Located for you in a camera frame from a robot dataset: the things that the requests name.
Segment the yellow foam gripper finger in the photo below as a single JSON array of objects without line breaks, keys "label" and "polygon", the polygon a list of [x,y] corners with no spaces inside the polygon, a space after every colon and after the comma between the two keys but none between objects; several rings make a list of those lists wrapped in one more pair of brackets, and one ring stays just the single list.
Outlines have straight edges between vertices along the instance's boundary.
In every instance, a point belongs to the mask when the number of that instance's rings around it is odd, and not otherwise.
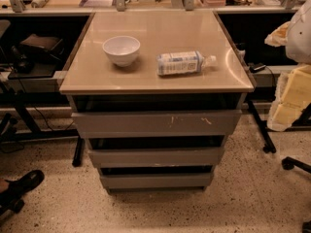
[{"label": "yellow foam gripper finger", "polygon": [[264,39],[264,42],[271,47],[284,46],[288,42],[287,32],[289,25],[288,21],[280,25]]},{"label": "yellow foam gripper finger", "polygon": [[283,72],[278,78],[267,127],[273,131],[285,131],[300,118],[310,103],[311,65],[298,64],[289,73]]}]

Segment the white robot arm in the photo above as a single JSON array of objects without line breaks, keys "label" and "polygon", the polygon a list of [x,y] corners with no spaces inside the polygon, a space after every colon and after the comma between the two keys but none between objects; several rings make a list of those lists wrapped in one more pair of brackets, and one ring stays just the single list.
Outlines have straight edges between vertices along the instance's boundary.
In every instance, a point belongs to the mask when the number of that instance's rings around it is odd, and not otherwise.
[{"label": "white robot arm", "polygon": [[292,19],[283,23],[264,40],[272,47],[284,46],[286,57],[297,66],[278,78],[267,126],[285,131],[311,104],[311,0],[307,0]]}]

